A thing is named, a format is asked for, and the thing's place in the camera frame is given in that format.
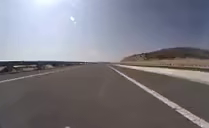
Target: blue sky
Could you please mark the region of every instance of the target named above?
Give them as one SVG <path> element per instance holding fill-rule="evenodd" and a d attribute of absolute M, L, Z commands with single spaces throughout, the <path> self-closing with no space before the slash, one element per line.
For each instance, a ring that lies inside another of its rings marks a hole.
<path fill-rule="evenodd" d="M 0 60 L 118 61 L 209 49 L 209 0 L 0 0 Z"/>

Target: mountain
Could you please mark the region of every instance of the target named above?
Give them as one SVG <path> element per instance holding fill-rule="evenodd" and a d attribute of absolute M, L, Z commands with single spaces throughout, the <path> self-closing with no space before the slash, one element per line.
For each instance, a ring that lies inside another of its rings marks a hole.
<path fill-rule="evenodd" d="M 191 47 L 167 48 L 153 52 L 131 55 L 123 58 L 122 62 L 176 58 L 209 59 L 209 50 Z"/>

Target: hill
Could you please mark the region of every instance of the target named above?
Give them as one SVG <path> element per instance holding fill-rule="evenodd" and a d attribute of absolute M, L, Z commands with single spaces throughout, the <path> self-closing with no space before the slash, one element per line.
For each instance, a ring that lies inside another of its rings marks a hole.
<path fill-rule="evenodd" d="M 209 50 L 191 47 L 167 48 L 158 51 L 128 56 L 123 58 L 122 62 L 142 60 L 163 60 L 176 58 L 209 59 Z"/>

